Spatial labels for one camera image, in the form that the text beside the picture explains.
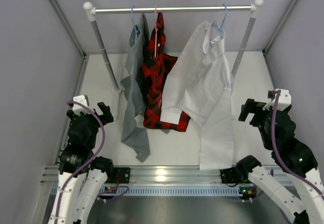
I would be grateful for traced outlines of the white shirt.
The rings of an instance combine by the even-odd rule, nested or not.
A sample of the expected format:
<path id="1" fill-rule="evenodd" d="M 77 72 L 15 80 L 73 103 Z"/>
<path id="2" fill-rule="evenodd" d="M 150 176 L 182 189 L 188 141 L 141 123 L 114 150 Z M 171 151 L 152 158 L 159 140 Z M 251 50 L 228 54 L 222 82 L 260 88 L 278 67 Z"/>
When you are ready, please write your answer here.
<path id="1" fill-rule="evenodd" d="M 169 72 L 160 120 L 179 124 L 186 113 L 199 126 L 201 170 L 227 169 L 234 156 L 232 79 L 225 55 L 225 31 L 204 21 L 191 35 Z"/>

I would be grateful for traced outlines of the blue wire hanger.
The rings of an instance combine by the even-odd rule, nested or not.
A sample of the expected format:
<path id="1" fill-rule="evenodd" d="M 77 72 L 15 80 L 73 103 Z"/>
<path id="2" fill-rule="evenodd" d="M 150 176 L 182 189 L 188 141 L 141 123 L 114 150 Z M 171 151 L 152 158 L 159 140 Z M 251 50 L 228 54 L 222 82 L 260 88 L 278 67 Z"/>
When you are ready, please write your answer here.
<path id="1" fill-rule="evenodd" d="M 219 25 L 218 23 L 214 23 L 214 22 L 212 23 L 212 27 L 218 30 L 220 39 L 224 38 L 224 23 L 227 18 L 227 5 L 223 4 L 222 6 L 224 7 L 224 17 L 222 19 L 221 24 Z"/>

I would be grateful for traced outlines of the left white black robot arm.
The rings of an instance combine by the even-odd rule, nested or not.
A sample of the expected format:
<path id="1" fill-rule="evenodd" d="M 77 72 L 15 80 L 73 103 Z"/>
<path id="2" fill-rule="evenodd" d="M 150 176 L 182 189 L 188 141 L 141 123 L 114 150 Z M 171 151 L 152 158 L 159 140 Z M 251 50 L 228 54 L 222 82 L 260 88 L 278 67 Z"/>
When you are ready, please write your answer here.
<path id="1" fill-rule="evenodd" d="M 70 101 L 68 144 L 60 155 L 58 186 L 49 223 L 86 223 L 99 190 L 114 179 L 113 162 L 94 152 L 97 133 L 113 122 L 103 102 L 99 115 L 87 105 Z"/>

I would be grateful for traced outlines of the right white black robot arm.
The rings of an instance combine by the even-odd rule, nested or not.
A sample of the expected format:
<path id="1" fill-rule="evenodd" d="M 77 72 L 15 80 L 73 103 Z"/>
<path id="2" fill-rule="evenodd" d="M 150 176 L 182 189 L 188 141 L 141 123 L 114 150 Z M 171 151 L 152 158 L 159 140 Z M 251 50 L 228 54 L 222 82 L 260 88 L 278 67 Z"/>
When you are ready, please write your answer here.
<path id="1" fill-rule="evenodd" d="M 260 188 L 281 210 L 290 223 L 323 223 L 323 183 L 311 149 L 295 137 L 296 125 L 283 110 L 266 109 L 264 102 L 247 99 L 239 121 L 253 114 L 250 125 L 258 128 L 263 145 L 295 187 L 293 195 L 277 181 L 254 156 L 248 155 L 232 168 L 221 170 L 222 183 L 234 187 L 251 183 Z"/>

